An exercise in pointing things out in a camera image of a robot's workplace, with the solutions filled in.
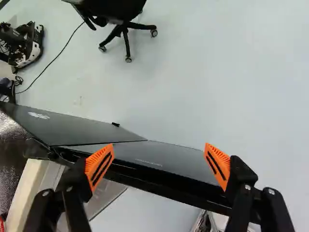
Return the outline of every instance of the stand leg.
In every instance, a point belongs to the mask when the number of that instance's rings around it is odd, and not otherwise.
[[[109,34],[109,36],[99,44],[100,47],[104,47],[106,44],[108,44],[110,41],[113,40],[116,36],[118,36],[121,33],[122,25],[117,25]]]
[[[127,22],[125,24],[127,28],[139,29],[139,30],[155,30],[156,25],[144,25],[139,23]]]
[[[128,29],[125,28],[123,30],[123,35],[124,35],[125,44],[126,44],[126,62],[127,63],[131,63],[132,62],[132,58],[131,58],[130,44],[129,44],[129,38],[127,36],[127,33],[128,33]]]

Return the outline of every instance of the screw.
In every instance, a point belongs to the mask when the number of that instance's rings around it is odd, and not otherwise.
[[[70,192],[72,190],[72,188],[73,188],[72,186],[68,187],[67,192]]]
[[[270,194],[272,194],[272,195],[275,195],[275,191],[274,191],[273,189],[271,189],[271,188],[268,189],[268,192],[269,192]]]
[[[45,191],[42,195],[45,197],[49,194],[49,191]]]
[[[247,189],[247,190],[251,190],[251,187],[249,186],[249,185],[245,185],[245,189]]]

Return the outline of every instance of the orange plastic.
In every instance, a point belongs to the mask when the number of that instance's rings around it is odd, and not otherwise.
[[[94,192],[100,180],[105,175],[113,159],[114,150],[112,144],[108,144],[86,158],[85,174],[92,192]]]
[[[230,157],[213,145],[206,143],[204,158],[225,191],[230,177]]]

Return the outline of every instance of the black laptop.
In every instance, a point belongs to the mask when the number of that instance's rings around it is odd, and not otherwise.
[[[41,147],[65,153],[70,162],[113,143],[115,160],[105,178],[200,208],[227,214],[229,203],[203,157],[203,151],[149,141],[117,124],[100,122],[10,103],[0,109]]]

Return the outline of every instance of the caster wheel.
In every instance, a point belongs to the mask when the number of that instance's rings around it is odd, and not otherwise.
[[[126,62],[127,62],[127,63],[131,63],[131,62],[132,62],[132,58],[131,58],[131,57],[127,57],[127,58],[126,58]]]
[[[156,37],[158,35],[158,31],[157,30],[151,30],[151,37]]]
[[[101,52],[106,52],[107,49],[105,46],[102,46],[102,47],[98,47],[98,49],[101,51]]]

